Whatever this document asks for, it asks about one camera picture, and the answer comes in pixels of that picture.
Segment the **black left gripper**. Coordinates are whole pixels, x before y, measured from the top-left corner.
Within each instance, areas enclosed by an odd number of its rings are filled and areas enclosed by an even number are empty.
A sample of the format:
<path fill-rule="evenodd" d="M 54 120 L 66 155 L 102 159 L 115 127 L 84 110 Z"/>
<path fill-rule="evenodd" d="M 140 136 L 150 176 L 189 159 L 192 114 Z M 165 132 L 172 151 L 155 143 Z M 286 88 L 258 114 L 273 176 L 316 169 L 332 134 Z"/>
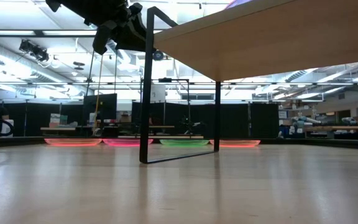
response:
<path fill-rule="evenodd" d="M 111 32 L 117 24 L 126 22 L 116 39 L 116 50 L 145 52 L 146 28 L 142 22 L 143 6 L 135 2 L 129 8 L 127 0 L 45 0 L 53 12 L 65 6 L 85 20 L 85 24 L 94 24 L 98 28 L 93 41 L 93 49 L 103 55 Z"/>

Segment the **pink translucent plate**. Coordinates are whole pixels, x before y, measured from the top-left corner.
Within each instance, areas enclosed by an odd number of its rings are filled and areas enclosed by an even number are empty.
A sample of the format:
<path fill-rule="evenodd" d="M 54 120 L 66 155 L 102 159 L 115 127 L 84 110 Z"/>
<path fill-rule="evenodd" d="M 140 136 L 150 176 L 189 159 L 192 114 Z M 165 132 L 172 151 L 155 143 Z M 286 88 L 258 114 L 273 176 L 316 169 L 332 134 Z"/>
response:
<path fill-rule="evenodd" d="M 230 8 L 236 7 L 241 4 L 245 4 L 250 1 L 252 1 L 252 0 L 233 0 L 225 7 L 225 9 L 230 9 Z"/>
<path fill-rule="evenodd" d="M 103 139 L 103 143 L 112 147 L 139 147 L 140 139 Z"/>

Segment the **orange translucent plate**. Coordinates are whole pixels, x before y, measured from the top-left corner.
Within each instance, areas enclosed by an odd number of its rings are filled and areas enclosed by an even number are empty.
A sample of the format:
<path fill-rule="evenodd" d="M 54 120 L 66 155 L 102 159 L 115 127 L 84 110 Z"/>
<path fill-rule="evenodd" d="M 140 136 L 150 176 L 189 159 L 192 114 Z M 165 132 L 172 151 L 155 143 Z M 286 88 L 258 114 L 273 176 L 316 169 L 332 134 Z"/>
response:
<path fill-rule="evenodd" d="M 81 147 L 97 146 L 102 139 L 95 138 L 45 138 L 44 141 L 51 146 Z"/>
<path fill-rule="evenodd" d="M 256 147 L 260 140 L 220 140 L 220 147 Z"/>

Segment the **wooden shelf with black legs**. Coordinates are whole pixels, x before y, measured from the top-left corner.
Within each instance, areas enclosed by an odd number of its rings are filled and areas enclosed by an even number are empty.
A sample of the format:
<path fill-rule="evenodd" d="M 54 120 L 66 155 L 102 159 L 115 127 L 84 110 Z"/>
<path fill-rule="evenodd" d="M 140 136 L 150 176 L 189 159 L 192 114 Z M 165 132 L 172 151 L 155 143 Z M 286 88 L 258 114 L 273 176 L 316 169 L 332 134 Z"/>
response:
<path fill-rule="evenodd" d="M 139 160 L 148 159 L 153 51 L 215 82 L 358 62 L 358 0 L 251 0 L 177 24 L 147 11 Z"/>

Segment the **yellow pole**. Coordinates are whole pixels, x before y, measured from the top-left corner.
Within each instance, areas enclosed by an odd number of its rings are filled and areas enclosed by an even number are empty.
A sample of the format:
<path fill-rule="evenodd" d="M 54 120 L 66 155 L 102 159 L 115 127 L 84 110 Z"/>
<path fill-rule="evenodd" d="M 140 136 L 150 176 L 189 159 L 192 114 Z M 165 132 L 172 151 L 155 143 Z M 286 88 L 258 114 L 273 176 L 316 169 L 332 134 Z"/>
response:
<path fill-rule="evenodd" d="M 103 59 L 104 59 L 104 55 L 101 56 L 101 62 L 100 62 L 100 69 L 99 69 L 99 81 L 98 81 L 98 88 L 97 88 L 97 94 L 96 94 L 96 107 L 95 107 L 95 111 L 94 111 L 94 118 L 93 118 L 93 136 L 95 136 L 96 132 L 97 132 L 97 115 L 98 115 L 98 108 L 99 108 L 99 91 L 100 91 L 100 86 L 101 86 L 101 76 L 102 76 L 102 71 L 103 71 Z"/>

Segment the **wooden background table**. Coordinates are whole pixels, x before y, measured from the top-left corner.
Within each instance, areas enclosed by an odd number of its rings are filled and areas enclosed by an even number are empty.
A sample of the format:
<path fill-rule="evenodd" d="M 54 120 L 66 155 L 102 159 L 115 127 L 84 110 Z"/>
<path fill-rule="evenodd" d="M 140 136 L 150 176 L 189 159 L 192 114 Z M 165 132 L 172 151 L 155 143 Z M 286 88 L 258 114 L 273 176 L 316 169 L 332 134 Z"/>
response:
<path fill-rule="evenodd" d="M 41 127 L 41 131 L 76 131 L 80 130 L 82 127 Z"/>

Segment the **black partition curtain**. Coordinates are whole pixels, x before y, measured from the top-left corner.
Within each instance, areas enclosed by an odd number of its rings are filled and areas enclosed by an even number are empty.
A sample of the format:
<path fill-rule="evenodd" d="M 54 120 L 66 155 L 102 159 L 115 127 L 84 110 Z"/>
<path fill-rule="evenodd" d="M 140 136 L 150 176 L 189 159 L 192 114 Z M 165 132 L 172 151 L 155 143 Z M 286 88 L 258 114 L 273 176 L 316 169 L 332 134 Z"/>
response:
<path fill-rule="evenodd" d="M 150 104 L 150 132 L 195 134 L 214 138 L 215 105 Z M 278 105 L 222 104 L 220 135 L 223 139 L 275 138 L 279 133 Z"/>
<path fill-rule="evenodd" d="M 14 137 L 41 136 L 41 128 L 49 127 L 50 115 L 68 116 L 68 123 L 80 123 L 82 105 L 60 105 L 43 103 L 5 103 L 9 117 L 14 121 Z"/>

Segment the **green translucent plate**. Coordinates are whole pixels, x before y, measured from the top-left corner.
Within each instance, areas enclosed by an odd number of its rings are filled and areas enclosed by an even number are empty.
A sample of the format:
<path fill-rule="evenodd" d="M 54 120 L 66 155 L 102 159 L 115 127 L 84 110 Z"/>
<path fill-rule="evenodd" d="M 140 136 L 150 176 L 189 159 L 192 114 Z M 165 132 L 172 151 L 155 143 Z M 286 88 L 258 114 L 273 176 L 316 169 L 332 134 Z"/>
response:
<path fill-rule="evenodd" d="M 160 142 L 165 146 L 205 146 L 209 144 L 208 140 L 204 139 L 161 139 Z"/>

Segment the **wooden background workbench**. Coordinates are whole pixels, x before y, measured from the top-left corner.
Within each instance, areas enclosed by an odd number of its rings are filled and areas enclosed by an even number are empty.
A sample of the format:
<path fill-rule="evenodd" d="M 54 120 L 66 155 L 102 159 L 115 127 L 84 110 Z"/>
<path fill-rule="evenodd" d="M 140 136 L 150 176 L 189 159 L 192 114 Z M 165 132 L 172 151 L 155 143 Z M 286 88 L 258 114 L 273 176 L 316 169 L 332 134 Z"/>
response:
<path fill-rule="evenodd" d="M 304 128 L 305 132 L 337 131 L 337 130 L 358 130 L 358 126 L 313 126 Z"/>

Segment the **black aluminium table frame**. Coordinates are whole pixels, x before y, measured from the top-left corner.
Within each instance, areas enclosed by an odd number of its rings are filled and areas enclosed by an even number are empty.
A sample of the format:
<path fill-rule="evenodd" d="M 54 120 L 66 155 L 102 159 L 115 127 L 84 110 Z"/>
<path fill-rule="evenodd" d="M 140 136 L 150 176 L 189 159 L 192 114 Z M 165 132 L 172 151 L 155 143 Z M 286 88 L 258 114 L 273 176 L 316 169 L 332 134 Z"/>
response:
<path fill-rule="evenodd" d="M 25 146 L 46 144 L 44 138 L 41 137 L 14 137 L 14 138 L 0 138 L 0 147 L 8 146 Z M 310 145 L 310 146 L 324 146 L 324 147 L 343 147 L 349 149 L 358 149 L 358 140 L 353 139 L 322 139 L 322 138 L 307 138 L 307 139 L 261 139 L 260 144 L 274 144 L 274 145 Z"/>

